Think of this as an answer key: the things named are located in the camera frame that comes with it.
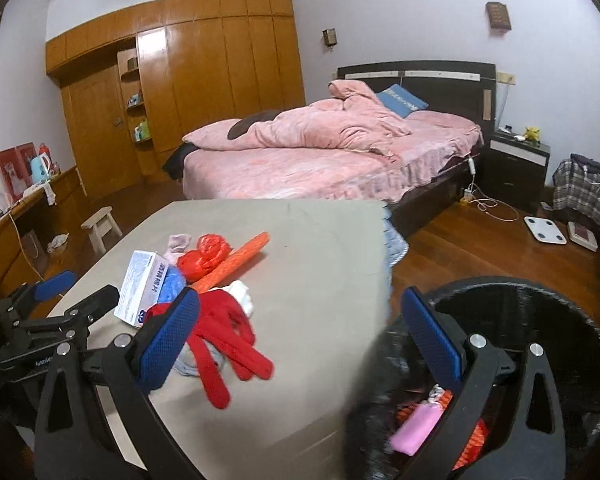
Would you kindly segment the yellow plush toy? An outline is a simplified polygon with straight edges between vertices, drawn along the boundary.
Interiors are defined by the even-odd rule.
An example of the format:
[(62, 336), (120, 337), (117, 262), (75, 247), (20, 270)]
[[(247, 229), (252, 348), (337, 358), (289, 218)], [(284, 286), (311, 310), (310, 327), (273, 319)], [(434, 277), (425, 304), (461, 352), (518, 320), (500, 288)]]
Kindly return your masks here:
[(524, 138), (533, 143), (540, 142), (540, 129), (536, 127), (527, 127), (524, 132)]

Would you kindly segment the pink small sock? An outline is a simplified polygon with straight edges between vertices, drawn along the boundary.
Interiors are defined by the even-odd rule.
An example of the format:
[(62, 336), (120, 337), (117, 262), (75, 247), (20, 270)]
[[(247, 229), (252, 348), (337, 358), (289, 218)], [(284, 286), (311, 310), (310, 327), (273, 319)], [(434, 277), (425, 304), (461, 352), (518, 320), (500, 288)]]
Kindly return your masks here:
[(190, 244), (192, 244), (192, 237), (190, 235), (186, 233), (172, 234), (169, 236), (166, 252), (163, 257), (169, 261), (171, 266), (177, 266), (178, 259), (189, 251)]

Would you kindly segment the red plastic bag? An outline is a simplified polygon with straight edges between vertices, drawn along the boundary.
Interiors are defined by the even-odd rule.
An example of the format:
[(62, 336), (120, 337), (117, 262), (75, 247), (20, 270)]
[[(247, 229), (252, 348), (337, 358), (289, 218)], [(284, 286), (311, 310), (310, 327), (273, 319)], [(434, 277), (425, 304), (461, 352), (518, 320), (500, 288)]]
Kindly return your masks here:
[(178, 270), (186, 281), (195, 283), (216, 269), (230, 254), (232, 248), (218, 234), (204, 234), (196, 247), (178, 258)]

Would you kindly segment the white blue cardboard box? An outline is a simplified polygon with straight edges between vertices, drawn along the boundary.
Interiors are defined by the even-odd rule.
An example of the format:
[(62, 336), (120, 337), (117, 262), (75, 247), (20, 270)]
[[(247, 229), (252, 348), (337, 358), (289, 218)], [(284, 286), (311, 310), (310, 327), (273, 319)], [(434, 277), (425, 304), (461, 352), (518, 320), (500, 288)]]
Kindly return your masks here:
[(158, 302), (168, 260), (156, 252), (136, 250), (126, 268), (114, 316), (135, 328), (144, 324), (146, 312)]

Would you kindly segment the pink quilt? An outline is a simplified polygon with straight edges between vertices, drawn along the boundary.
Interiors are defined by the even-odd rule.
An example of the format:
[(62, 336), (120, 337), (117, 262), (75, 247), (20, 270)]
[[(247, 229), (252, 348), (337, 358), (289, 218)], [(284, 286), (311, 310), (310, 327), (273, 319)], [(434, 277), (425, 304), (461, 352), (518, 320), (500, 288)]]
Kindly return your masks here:
[(234, 140), (228, 133), (238, 121), (225, 119), (187, 133), (183, 141), (207, 151), (317, 148), (390, 157), (393, 141), (411, 134), (406, 121), (385, 107), (365, 82), (337, 79), (328, 90), (328, 99), (254, 122)]

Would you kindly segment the brown wall lamp right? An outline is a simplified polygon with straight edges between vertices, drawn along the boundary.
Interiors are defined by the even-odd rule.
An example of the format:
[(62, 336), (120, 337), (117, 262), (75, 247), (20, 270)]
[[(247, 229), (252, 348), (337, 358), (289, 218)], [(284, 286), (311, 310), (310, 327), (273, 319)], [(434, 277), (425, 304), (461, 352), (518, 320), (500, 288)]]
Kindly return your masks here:
[(512, 29), (508, 9), (505, 3), (489, 1), (486, 3), (486, 15), (489, 26), (498, 32), (509, 32)]

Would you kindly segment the blue plastic bag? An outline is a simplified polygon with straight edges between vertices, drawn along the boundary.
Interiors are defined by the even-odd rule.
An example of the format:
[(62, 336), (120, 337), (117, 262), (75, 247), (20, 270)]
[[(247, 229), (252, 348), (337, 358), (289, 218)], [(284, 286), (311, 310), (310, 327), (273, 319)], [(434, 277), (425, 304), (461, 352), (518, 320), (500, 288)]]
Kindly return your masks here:
[(169, 266), (158, 296), (158, 304), (170, 304), (186, 287), (187, 282), (176, 266)]

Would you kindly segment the wooden wardrobe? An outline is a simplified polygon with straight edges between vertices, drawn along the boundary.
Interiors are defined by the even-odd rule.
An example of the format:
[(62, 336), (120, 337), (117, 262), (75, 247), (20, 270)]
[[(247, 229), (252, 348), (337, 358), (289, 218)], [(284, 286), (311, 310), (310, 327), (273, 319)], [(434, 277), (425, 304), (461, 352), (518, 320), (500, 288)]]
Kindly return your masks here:
[(97, 200), (142, 181), (182, 137), (303, 104), (292, 0), (154, 0), (47, 40), (76, 166)]

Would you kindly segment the dark wooden bed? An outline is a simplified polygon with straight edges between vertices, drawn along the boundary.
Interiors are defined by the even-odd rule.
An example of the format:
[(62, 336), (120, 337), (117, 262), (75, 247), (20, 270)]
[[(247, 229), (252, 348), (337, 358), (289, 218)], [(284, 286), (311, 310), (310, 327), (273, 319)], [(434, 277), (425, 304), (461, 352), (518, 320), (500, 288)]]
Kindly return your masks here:
[[(403, 118), (411, 134), (393, 141), (390, 157), (317, 148), (207, 151), (182, 138), (163, 172), (181, 183), (190, 200), (380, 200), (390, 209), (392, 224), (410, 236), (460, 198), (471, 162), (493, 136), (496, 67), (470, 61), (376, 62), (340, 67), (337, 79), (363, 81), (376, 94), (400, 84), (429, 107)], [(283, 111), (230, 118), (238, 124), (228, 137), (234, 140), (254, 122)]]

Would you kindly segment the white crumpled tissue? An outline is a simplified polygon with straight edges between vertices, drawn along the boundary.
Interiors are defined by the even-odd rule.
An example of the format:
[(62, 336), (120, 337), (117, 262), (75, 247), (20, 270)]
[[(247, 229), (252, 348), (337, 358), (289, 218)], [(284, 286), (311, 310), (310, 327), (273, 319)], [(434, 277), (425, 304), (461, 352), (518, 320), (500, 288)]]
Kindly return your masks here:
[(244, 282), (236, 280), (225, 286), (224, 290), (238, 302), (246, 317), (251, 318), (254, 305), (249, 293), (249, 287)]

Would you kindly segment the white small stool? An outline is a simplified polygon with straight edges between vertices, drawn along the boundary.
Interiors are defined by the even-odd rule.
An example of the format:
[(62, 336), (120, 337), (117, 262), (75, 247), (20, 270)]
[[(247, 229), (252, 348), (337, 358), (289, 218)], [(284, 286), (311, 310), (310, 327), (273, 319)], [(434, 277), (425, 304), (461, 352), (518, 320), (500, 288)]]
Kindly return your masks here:
[(88, 239), (91, 242), (96, 256), (106, 254), (107, 248), (105, 246), (104, 237), (107, 234), (113, 232), (117, 238), (123, 236), (120, 226), (118, 226), (117, 221), (114, 220), (111, 206), (99, 208), (99, 210), (94, 212), (90, 218), (82, 222), (81, 229), (87, 232)]

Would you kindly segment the red photo frame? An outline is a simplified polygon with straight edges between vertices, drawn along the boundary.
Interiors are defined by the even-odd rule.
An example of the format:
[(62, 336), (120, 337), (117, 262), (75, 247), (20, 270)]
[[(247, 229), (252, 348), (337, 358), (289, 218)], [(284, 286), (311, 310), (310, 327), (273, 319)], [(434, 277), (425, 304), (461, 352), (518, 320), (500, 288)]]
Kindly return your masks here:
[(0, 173), (6, 193), (16, 202), (33, 184), (30, 162), (36, 156), (32, 142), (0, 151)]

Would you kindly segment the wooden side desk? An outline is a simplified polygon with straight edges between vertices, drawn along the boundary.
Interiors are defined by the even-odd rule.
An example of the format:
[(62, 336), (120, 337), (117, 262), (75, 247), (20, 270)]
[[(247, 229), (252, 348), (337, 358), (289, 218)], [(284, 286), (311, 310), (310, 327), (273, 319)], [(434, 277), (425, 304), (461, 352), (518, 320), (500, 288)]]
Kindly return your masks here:
[(87, 245), (81, 224), (90, 211), (79, 171), (64, 171), (50, 188), (53, 205), (40, 188), (0, 219), (0, 298), (23, 283), (79, 270)]

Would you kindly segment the plaid cloth on chair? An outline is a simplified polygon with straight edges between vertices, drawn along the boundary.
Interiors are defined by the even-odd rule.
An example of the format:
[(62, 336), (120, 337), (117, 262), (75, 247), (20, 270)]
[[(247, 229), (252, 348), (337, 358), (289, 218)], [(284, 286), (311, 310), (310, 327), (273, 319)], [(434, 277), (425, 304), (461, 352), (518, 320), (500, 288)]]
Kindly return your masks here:
[(553, 174), (553, 209), (570, 210), (597, 226), (600, 239), (600, 162), (572, 153)]

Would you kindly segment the brown wall lamp left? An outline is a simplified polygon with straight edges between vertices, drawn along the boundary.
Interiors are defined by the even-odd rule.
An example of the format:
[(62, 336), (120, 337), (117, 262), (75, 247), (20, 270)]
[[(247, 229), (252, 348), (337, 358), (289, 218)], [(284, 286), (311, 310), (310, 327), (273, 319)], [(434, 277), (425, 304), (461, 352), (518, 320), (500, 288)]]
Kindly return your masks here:
[(322, 31), (323, 44), (327, 49), (333, 48), (338, 44), (337, 32), (334, 28), (326, 28)]

